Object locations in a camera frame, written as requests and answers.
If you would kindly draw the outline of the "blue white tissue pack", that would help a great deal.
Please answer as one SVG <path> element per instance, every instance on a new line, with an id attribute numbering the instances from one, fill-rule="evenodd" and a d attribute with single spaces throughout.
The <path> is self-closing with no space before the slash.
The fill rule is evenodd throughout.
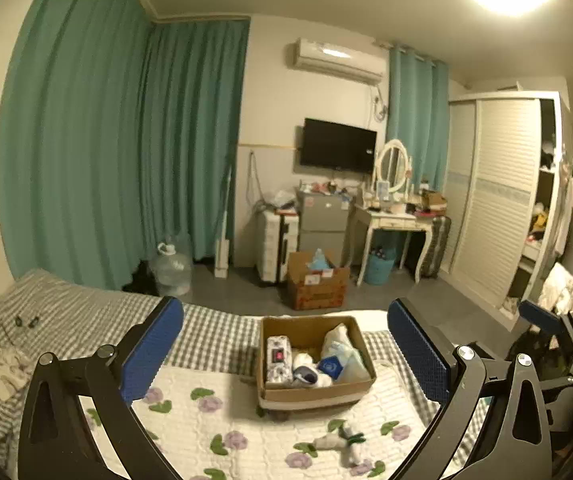
<path id="1" fill-rule="evenodd" d="M 346 359 L 340 356 L 326 356 L 322 358 L 318 364 L 317 368 L 321 373 L 326 374 L 333 380 L 337 380 L 343 374 L 346 365 Z"/>

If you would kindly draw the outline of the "light blue mesh pouch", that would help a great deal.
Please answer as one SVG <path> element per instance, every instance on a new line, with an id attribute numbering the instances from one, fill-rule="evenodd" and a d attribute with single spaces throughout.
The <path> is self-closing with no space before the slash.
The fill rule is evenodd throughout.
<path id="1" fill-rule="evenodd" d="M 293 370 L 293 388 L 327 388 L 333 385 L 333 378 L 315 367 L 302 365 Z"/>

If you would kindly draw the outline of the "floral quilted blanket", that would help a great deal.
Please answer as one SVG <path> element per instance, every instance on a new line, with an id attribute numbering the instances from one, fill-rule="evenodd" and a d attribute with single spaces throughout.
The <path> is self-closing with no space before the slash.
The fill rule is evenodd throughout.
<path id="1" fill-rule="evenodd" d="M 259 406 L 251 378 L 164 366 L 132 408 L 184 479 L 385 479 L 426 426 L 398 373 L 376 370 L 374 386 L 355 404 L 277 413 Z M 362 464 L 312 446 L 332 419 L 364 433 Z"/>

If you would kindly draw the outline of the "clear water jug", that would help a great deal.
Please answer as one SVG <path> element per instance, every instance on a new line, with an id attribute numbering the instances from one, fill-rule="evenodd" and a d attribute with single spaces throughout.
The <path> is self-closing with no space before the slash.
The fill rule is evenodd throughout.
<path id="1" fill-rule="evenodd" d="M 150 262 L 160 296 L 180 298 L 191 290 L 192 259 L 178 252 L 175 244 L 161 242 L 157 255 Z"/>

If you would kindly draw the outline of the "dark striped suitcase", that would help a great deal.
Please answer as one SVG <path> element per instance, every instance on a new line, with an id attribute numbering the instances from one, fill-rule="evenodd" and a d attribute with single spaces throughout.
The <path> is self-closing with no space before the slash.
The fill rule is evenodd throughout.
<path id="1" fill-rule="evenodd" d="M 431 220 L 431 244 L 421 268 L 423 278 L 436 278 L 438 275 L 445 257 L 451 223 L 448 216 L 438 216 Z"/>

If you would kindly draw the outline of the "patterned tissue pack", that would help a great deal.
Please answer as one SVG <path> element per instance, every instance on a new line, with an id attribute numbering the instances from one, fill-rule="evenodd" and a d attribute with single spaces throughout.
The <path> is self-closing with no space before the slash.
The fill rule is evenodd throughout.
<path id="1" fill-rule="evenodd" d="M 293 382 L 293 353 L 288 336 L 270 336 L 266 343 L 266 379 L 269 388 L 286 388 Z"/>

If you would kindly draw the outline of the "pale wet wipes pack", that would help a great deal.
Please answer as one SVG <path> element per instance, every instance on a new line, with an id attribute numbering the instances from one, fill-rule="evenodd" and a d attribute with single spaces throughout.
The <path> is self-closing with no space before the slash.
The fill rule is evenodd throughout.
<path id="1" fill-rule="evenodd" d="M 363 357 L 352 344 L 348 335 L 348 328 L 344 323 L 338 324 L 324 336 L 321 359 L 326 356 L 340 356 L 346 359 L 343 374 L 333 382 L 340 384 L 341 382 L 365 382 L 371 379 L 371 374 L 364 364 Z"/>

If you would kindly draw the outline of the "white oval vanity mirror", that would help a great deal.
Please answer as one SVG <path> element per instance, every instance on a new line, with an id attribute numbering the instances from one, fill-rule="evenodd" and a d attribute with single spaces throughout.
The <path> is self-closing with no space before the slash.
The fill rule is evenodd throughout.
<path id="1" fill-rule="evenodd" d="M 398 139 L 387 141 L 375 162 L 375 183 L 386 183 L 390 193 L 401 192 L 411 169 L 405 144 Z"/>

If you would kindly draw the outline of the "cardboard box on floor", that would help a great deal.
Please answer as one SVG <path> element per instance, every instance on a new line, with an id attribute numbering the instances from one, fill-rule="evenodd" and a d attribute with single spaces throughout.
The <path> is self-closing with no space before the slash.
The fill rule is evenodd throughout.
<path id="1" fill-rule="evenodd" d="M 340 308 L 350 278 L 348 266 L 337 266 L 325 255 L 329 269 L 313 270 L 313 252 L 292 252 L 287 263 L 289 306 L 296 311 Z"/>

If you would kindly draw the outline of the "white suitcase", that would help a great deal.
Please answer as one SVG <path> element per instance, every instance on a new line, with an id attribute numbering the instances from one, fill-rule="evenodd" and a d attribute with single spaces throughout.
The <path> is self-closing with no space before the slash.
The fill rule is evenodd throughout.
<path id="1" fill-rule="evenodd" d="M 295 209 L 265 210 L 259 214 L 256 269 L 260 281 L 285 281 L 289 255 L 297 250 L 298 232 L 299 215 Z"/>

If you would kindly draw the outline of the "grey mini fridge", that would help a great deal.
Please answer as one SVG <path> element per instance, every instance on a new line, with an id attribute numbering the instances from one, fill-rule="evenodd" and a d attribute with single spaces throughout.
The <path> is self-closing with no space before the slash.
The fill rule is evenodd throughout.
<path id="1" fill-rule="evenodd" d="M 321 249 L 335 264 L 344 254 L 351 197 L 346 194 L 326 195 L 297 192 L 299 213 L 298 250 Z"/>

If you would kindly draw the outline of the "teal curtain right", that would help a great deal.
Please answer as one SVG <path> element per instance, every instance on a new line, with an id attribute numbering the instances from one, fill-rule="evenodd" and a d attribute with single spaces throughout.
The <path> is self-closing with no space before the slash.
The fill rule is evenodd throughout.
<path id="1" fill-rule="evenodd" d="M 413 159 L 412 182 L 443 187 L 448 153 L 449 67 L 410 48 L 389 51 L 386 137 L 405 145 Z"/>

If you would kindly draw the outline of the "teal curtain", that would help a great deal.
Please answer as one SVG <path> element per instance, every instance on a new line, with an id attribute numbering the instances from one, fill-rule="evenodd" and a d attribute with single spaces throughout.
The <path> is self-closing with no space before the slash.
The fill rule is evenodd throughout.
<path id="1" fill-rule="evenodd" d="M 410 48 L 389 51 L 386 137 L 405 145 L 413 159 L 412 182 L 443 187 L 448 153 L 449 67 Z"/>
<path id="2" fill-rule="evenodd" d="M 156 24 L 138 0 L 34 0 L 0 104 L 10 270 L 117 289 L 180 236 L 215 255 L 251 23 Z"/>

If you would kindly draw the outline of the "white air conditioner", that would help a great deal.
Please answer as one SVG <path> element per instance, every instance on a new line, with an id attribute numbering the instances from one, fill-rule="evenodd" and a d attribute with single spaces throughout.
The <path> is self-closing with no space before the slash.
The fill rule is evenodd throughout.
<path id="1" fill-rule="evenodd" d="M 387 73 L 384 58 L 305 38 L 296 41 L 294 66 L 371 86 L 379 84 Z"/>

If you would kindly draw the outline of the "black wall television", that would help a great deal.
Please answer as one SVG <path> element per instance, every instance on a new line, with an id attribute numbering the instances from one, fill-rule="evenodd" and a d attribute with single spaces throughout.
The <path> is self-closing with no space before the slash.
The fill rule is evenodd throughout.
<path id="1" fill-rule="evenodd" d="M 370 174 L 376 139 L 374 130 L 306 118 L 299 163 L 301 166 Z"/>

